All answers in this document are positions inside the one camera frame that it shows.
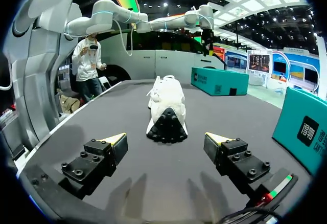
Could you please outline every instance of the jeans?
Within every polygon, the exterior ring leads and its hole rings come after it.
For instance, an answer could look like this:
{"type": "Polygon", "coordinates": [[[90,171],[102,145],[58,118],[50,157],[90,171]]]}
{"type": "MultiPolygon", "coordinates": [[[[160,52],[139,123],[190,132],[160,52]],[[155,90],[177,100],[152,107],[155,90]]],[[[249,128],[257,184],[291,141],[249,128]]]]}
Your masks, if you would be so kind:
{"type": "Polygon", "coordinates": [[[97,77],[83,82],[77,82],[77,86],[85,104],[91,100],[92,95],[96,97],[102,93],[101,84],[97,77]]]}

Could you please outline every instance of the man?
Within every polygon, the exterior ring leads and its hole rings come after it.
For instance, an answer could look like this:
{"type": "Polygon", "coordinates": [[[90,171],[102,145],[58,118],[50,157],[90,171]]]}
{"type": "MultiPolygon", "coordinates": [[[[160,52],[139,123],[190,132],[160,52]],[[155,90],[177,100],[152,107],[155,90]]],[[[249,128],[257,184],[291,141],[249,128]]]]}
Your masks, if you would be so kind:
{"type": "Polygon", "coordinates": [[[81,40],[73,53],[72,61],[77,69],[77,87],[85,103],[102,93],[96,68],[106,69],[106,64],[101,62],[101,45],[96,40],[97,33],[88,35],[81,40]]]}

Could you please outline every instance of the white shirt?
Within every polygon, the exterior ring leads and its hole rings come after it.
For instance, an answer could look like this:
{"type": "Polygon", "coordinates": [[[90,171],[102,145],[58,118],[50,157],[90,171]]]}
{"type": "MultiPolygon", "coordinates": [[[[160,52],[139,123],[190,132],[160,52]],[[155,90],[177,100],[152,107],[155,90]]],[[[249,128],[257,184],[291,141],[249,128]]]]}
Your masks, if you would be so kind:
{"type": "Polygon", "coordinates": [[[74,50],[72,62],[73,66],[77,69],[76,81],[83,82],[98,77],[96,68],[99,69],[102,66],[100,43],[95,40],[89,40],[88,38],[81,40],[74,50]],[[82,49],[90,45],[98,45],[98,49],[88,50],[85,55],[81,56],[82,49]]]}

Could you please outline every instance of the white car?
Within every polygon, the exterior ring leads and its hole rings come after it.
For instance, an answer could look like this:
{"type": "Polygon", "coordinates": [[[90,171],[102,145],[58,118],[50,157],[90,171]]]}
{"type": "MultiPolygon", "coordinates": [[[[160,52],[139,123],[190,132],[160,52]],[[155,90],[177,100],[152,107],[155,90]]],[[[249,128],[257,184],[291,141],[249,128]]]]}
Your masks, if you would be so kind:
{"type": "Polygon", "coordinates": [[[174,75],[181,83],[191,82],[192,67],[226,69],[226,64],[217,55],[203,56],[202,44],[185,35],[172,31],[154,31],[143,34],[133,32],[131,53],[131,30],[123,31],[122,45],[119,31],[99,34],[101,60],[107,70],[99,71],[116,83],[130,79],[155,79],[156,76],[174,75]]]}

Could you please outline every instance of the white pillar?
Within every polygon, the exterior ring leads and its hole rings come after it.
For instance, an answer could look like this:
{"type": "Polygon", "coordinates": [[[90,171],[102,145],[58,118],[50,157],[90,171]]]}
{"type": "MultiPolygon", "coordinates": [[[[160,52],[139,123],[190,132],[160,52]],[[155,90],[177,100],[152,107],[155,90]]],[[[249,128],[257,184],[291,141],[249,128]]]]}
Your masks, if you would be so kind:
{"type": "Polygon", "coordinates": [[[317,36],[319,63],[320,63],[320,84],[318,90],[318,97],[322,100],[326,100],[327,96],[327,53],[326,46],[323,37],[317,36]]]}

